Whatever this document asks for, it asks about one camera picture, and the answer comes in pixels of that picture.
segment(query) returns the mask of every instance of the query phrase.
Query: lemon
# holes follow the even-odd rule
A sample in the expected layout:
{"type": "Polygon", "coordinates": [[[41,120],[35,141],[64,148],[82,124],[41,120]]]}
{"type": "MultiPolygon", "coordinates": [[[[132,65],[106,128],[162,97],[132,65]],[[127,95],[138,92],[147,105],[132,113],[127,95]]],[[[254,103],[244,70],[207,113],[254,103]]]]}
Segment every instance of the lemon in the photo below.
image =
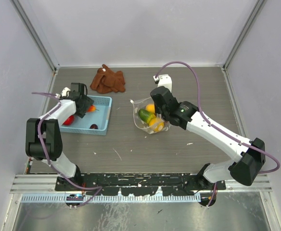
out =
{"type": "Polygon", "coordinates": [[[149,127],[155,131],[155,132],[159,132],[164,128],[164,122],[161,118],[153,118],[152,120],[150,120],[149,122],[149,127]]]}
{"type": "Polygon", "coordinates": [[[155,114],[154,104],[151,103],[151,104],[147,105],[147,106],[146,106],[146,111],[155,114]]]}

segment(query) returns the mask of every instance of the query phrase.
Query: cucumber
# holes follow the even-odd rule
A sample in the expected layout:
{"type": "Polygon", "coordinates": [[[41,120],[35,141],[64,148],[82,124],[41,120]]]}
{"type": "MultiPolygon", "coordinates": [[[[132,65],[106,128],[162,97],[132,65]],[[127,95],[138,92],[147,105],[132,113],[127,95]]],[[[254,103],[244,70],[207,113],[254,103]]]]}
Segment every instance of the cucumber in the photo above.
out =
{"type": "Polygon", "coordinates": [[[150,121],[153,118],[156,118],[155,114],[153,114],[152,112],[148,112],[145,109],[140,109],[139,110],[139,117],[142,121],[144,121],[146,124],[149,124],[150,121]]]}

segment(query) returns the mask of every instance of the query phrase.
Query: brown towel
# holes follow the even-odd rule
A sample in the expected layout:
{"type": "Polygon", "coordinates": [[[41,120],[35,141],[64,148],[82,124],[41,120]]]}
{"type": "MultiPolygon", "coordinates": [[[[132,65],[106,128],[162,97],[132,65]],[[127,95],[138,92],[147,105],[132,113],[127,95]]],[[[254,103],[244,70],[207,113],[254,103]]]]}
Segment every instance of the brown towel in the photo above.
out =
{"type": "Polygon", "coordinates": [[[103,64],[97,71],[90,88],[96,90],[100,94],[109,92],[125,92],[125,79],[122,71],[116,73],[103,64]]]}

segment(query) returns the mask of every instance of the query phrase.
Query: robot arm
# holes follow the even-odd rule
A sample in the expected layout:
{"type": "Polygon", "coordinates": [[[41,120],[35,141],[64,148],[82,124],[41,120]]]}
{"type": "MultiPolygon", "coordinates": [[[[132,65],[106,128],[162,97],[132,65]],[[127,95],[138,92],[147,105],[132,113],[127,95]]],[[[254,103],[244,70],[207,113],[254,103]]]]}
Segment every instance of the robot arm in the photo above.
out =
{"type": "Polygon", "coordinates": [[[161,114],[162,118],[169,121],[170,124],[202,136],[231,158],[230,161],[219,164],[206,164],[198,174],[200,184],[205,187],[208,183],[235,179],[243,185],[251,185],[265,163],[265,156],[240,143],[234,142],[213,128],[211,124],[241,140],[241,143],[251,143],[252,146],[261,150],[265,148],[264,142],[258,138],[251,141],[248,138],[239,136],[206,116],[211,122],[211,124],[208,124],[203,119],[197,106],[187,101],[179,103],[173,97],[170,92],[171,87],[169,89],[169,80],[164,84],[165,80],[162,83],[159,82],[158,87],[150,93],[154,101],[155,111],[161,114]]]}
{"type": "Polygon", "coordinates": [[[38,123],[45,117],[41,126],[41,133],[48,150],[50,162],[59,172],[79,185],[82,183],[80,170],[63,153],[59,127],[71,115],[84,117],[88,108],[93,104],[94,101],[87,96],[85,89],[87,88],[84,84],[71,83],[71,89],[65,88],[61,95],[58,95],[60,102],[50,111],[60,104],[59,109],[51,115],[49,111],[39,118],[31,118],[26,125],[26,154],[48,164],[38,137],[38,123]]]}

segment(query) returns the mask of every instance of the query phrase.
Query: cable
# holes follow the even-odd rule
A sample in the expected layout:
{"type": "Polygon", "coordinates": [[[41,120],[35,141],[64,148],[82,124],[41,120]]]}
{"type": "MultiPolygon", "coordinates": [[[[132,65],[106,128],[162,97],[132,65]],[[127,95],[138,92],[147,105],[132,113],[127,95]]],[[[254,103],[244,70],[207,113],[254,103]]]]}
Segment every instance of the cable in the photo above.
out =
{"type": "Polygon", "coordinates": [[[46,145],[44,143],[44,140],[43,140],[43,137],[42,137],[42,134],[41,134],[41,125],[43,123],[43,121],[49,117],[50,115],[52,115],[54,112],[56,112],[61,106],[61,102],[58,98],[55,97],[54,94],[50,94],[50,93],[41,93],[41,92],[33,92],[32,94],[38,94],[38,95],[43,95],[43,96],[47,96],[49,98],[52,98],[52,99],[55,99],[58,103],[57,105],[52,109],[50,110],[46,115],[44,115],[39,123],[38,123],[38,136],[39,136],[39,140],[40,140],[40,143],[41,143],[41,146],[42,146],[42,149],[44,151],[44,154],[45,154],[45,157],[47,159],[47,163],[48,165],[60,176],[60,177],[63,177],[67,182],[69,182],[71,185],[73,185],[74,187],[76,188],[79,188],[79,189],[82,189],[82,190],[97,190],[96,193],[90,198],[88,199],[87,201],[81,203],[80,205],[78,205],[77,207],[82,207],[84,205],[86,205],[90,200],[93,199],[94,196],[96,196],[102,189],[102,186],[96,186],[96,187],[90,187],[90,188],[86,188],[86,187],[81,187],[77,184],[75,184],[74,182],[72,182],[67,176],[65,176],[63,173],[61,173],[59,170],[57,170],[51,163],[51,160],[50,160],[50,156],[49,156],[49,153],[48,153],[48,150],[46,148],[46,145]]]}
{"type": "MultiPolygon", "coordinates": [[[[215,128],[217,131],[219,131],[220,133],[222,133],[223,135],[227,136],[228,138],[232,139],[233,141],[237,142],[238,144],[241,143],[240,140],[238,140],[237,138],[229,135],[228,133],[224,132],[222,129],[218,128],[217,126],[215,126],[214,124],[211,124],[211,122],[207,119],[207,117],[204,115],[204,112],[202,110],[202,107],[201,107],[201,102],[200,102],[200,85],[199,85],[199,81],[198,81],[198,76],[196,74],[196,72],[194,71],[193,68],[191,68],[188,64],[184,63],[184,62],[181,62],[181,61],[173,61],[173,62],[169,62],[167,64],[165,64],[164,66],[161,67],[161,69],[158,71],[158,73],[155,75],[156,77],[159,76],[159,74],[161,73],[161,71],[171,65],[171,64],[182,64],[184,66],[186,66],[187,68],[189,68],[189,70],[191,70],[195,76],[195,80],[196,80],[196,84],[197,84],[197,103],[198,103],[198,109],[199,109],[199,113],[200,115],[203,117],[203,119],[210,125],[212,126],[213,128],[215,128]]],[[[270,172],[275,172],[277,171],[280,167],[281,167],[281,164],[280,162],[277,160],[277,158],[275,158],[274,156],[272,156],[271,154],[259,149],[259,148],[256,148],[256,147],[253,147],[247,143],[241,143],[241,145],[245,146],[245,147],[248,147],[248,148],[251,148],[257,152],[260,152],[264,155],[266,155],[267,157],[271,158],[273,161],[275,161],[276,163],[276,167],[273,168],[273,169],[270,169],[270,170],[267,170],[267,171],[260,171],[259,173],[260,174],[266,174],[266,173],[270,173],[270,172]]]]}
{"type": "Polygon", "coordinates": [[[196,192],[194,192],[194,194],[197,194],[198,192],[202,191],[203,189],[197,190],[196,192]]]}
{"type": "Polygon", "coordinates": [[[209,208],[209,206],[211,205],[211,202],[212,202],[212,200],[213,200],[213,197],[215,196],[216,190],[217,190],[217,183],[214,183],[213,192],[212,192],[210,201],[209,201],[209,203],[207,204],[207,208],[209,208]]]}
{"type": "Polygon", "coordinates": [[[85,89],[86,89],[86,94],[85,95],[87,95],[88,94],[88,89],[87,89],[86,84],[84,84],[84,86],[85,86],[85,89]]]}

